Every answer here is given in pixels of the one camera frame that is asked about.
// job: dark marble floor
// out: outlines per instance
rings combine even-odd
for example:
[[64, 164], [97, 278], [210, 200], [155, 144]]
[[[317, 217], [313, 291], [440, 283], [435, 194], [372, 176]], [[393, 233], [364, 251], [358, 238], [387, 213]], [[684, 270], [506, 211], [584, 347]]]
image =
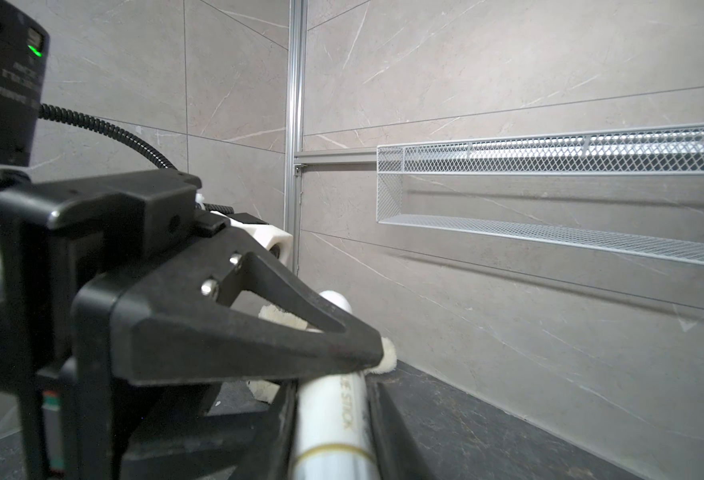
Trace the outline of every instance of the dark marble floor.
[[[637, 477], [507, 415], [434, 377], [400, 363], [379, 376], [420, 445], [444, 480], [636, 480]], [[264, 409], [243, 382], [227, 384], [211, 409], [221, 415]], [[224, 480], [229, 472], [208, 477]], [[0, 440], [0, 479], [23, 480], [20, 434]]]

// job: cable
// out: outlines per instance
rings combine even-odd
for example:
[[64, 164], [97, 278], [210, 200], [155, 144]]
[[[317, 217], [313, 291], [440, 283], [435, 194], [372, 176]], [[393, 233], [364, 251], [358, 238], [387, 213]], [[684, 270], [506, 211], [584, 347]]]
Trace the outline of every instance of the cable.
[[95, 131], [98, 134], [106, 135], [144, 155], [146, 159], [155, 164], [157, 168], [172, 168], [173, 170], [177, 170], [174, 164], [172, 164], [169, 159], [165, 158], [165, 155], [158, 152], [150, 144], [136, 137], [131, 132], [101, 120], [100, 118], [48, 104], [40, 105], [38, 117], [43, 120], [58, 121], [62, 124], [70, 124]]

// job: bolt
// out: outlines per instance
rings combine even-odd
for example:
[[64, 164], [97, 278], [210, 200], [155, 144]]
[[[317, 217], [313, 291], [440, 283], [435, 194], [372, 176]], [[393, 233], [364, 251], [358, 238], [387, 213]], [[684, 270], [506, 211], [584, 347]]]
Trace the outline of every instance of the bolt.
[[229, 263], [234, 266], [235, 272], [240, 270], [240, 267], [241, 267], [240, 260], [242, 260], [242, 259], [243, 259], [243, 256], [240, 254], [232, 254], [232, 256], [229, 257]]
[[215, 300], [216, 296], [218, 296], [218, 282], [212, 278], [205, 280], [200, 286], [200, 293]]

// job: metal mesh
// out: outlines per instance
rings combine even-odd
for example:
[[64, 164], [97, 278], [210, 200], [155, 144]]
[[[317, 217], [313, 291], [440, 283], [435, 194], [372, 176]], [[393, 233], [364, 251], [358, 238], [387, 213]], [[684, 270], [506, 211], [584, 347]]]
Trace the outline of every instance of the metal mesh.
[[407, 174], [704, 174], [704, 125], [384, 145], [377, 149], [376, 203], [376, 219], [381, 224], [503, 236], [704, 265], [704, 244], [696, 242], [564, 226], [403, 214], [403, 176]]
[[704, 265], [704, 244], [658, 238], [655, 236], [616, 234], [597, 230], [582, 230], [567, 226], [516, 224], [496, 220], [475, 220], [457, 216], [401, 214], [381, 222], [390, 225], [425, 226], [437, 230], [451, 230], [535, 240], [546, 244], [579, 246], [616, 254], [629, 254], [683, 261]]
[[701, 174], [704, 125], [540, 138], [386, 145], [379, 173]]

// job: gold band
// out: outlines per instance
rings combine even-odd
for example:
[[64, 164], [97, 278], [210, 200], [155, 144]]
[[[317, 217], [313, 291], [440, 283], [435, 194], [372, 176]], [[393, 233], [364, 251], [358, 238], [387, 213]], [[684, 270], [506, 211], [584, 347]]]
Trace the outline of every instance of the gold band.
[[313, 457], [313, 456], [319, 455], [321, 453], [331, 453], [331, 452], [355, 453], [359, 456], [363, 456], [363, 457], [367, 458], [372, 464], [376, 465], [376, 462], [373, 460], [373, 456], [371, 456], [369, 453], [367, 453], [365, 450], [363, 450], [360, 447], [347, 445], [346, 443], [328, 443], [326, 445], [312, 447], [309, 450], [302, 453], [300, 456], [298, 456], [298, 458], [296, 458], [296, 460], [293, 461], [293, 467], [296, 468], [301, 462], [303, 462], [304, 460], [306, 460], [309, 457]]

